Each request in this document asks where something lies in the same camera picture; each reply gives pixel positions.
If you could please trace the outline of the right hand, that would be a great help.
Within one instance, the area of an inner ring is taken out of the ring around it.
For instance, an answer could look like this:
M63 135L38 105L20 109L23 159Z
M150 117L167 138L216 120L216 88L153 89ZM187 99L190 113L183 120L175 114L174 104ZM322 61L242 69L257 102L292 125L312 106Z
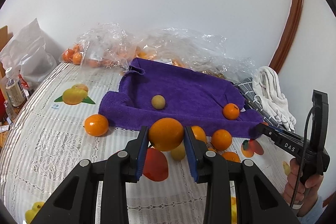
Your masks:
M295 183L298 176L299 164L295 158L290 161L290 173L287 176L287 183L282 194L286 202L291 202L294 194ZM298 217L304 217L314 207L318 201L318 190L323 182L324 177L319 174L310 176L306 183L303 184L298 180L297 193L294 203L302 201L302 206L297 213Z

